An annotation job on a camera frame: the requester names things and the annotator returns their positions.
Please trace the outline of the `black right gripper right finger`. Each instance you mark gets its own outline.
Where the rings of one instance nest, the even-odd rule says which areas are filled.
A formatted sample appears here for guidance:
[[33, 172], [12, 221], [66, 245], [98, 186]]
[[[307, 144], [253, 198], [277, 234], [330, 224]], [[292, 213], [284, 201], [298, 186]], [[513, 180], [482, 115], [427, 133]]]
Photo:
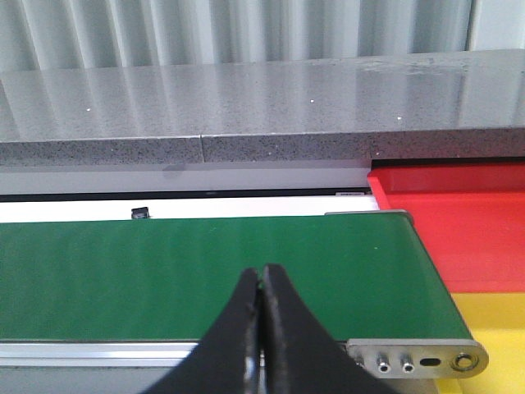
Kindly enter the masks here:
[[264, 359], [268, 393], [388, 393], [318, 322], [285, 269], [262, 275]]

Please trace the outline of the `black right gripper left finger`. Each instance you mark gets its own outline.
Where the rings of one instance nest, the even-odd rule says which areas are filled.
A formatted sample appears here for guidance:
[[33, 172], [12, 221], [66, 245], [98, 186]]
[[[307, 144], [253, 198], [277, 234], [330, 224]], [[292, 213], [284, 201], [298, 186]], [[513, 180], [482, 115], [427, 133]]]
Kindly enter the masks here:
[[241, 274], [198, 345], [146, 393], [256, 393], [260, 375], [258, 275]]

